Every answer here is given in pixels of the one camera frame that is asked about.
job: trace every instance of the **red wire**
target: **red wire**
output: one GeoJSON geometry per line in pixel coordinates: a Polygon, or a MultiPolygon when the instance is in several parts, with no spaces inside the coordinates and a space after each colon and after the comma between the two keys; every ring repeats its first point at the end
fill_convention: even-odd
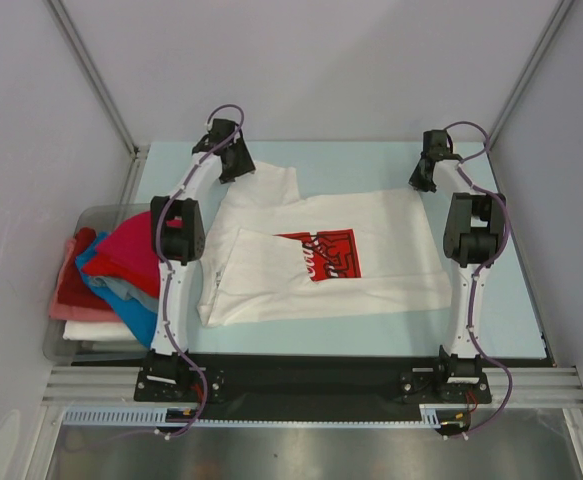
{"type": "Polygon", "coordinates": [[[473,405],[474,405],[473,409],[469,410],[469,413],[475,412],[478,409],[478,399],[476,398],[475,394],[471,390],[467,391],[466,397],[467,397],[467,405],[470,403],[473,403],[473,405]]]}

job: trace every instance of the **pile of folded clothes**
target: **pile of folded clothes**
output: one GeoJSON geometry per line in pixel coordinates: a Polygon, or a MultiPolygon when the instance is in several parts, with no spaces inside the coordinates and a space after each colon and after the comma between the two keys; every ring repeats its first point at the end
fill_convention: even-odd
{"type": "Polygon", "coordinates": [[[66,340],[137,339],[149,347],[157,322],[158,263],[150,212],[111,234],[82,228],[65,244],[49,317],[66,321],[66,340]]]}

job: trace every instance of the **white cloth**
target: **white cloth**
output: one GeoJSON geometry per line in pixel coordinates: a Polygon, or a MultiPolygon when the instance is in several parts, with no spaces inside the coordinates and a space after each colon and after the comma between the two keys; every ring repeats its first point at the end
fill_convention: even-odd
{"type": "Polygon", "coordinates": [[[67,320],[62,338],[91,342],[122,342],[135,340],[131,330],[122,322],[75,322],[67,320]]]}
{"type": "Polygon", "coordinates": [[[229,188],[202,257],[204,325],[450,305],[415,191],[303,200],[289,170],[258,164],[249,188],[240,179],[229,188]],[[296,239],[278,236],[289,234],[296,239]]]}

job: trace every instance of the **pink cloth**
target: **pink cloth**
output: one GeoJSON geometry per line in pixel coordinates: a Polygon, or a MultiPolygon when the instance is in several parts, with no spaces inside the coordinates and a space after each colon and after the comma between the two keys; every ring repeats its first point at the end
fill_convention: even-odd
{"type": "Polygon", "coordinates": [[[70,238],[64,244],[64,262],[58,274],[58,283],[53,292],[53,298],[49,304],[49,317],[53,320],[74,320],[76,322],[122,322],[113,310],[97,310],[87,307],[74,307],[58,302],[58,289],[62,283],[65,272],[70,266],[73,250],[76,245],[75,238],[70,238]]]}
{"type": "Polygon", "coordinates": [[[96,251],[127,270],[151,279],[156,285],[160,284],[159,260],[151,248],[151,212],[124,221],[98,244],[96,251]]]}

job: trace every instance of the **shiny floor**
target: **shiny floor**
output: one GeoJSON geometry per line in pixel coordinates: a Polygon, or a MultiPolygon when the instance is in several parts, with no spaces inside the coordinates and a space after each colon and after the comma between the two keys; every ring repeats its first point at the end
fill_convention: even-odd
{"type": "Polygon", "coordinates": [[[469,441],[430,430],[194,428],[108,441],[63,427],[47,480],[581,479],[561,410],[507,411],[469,441]]]}

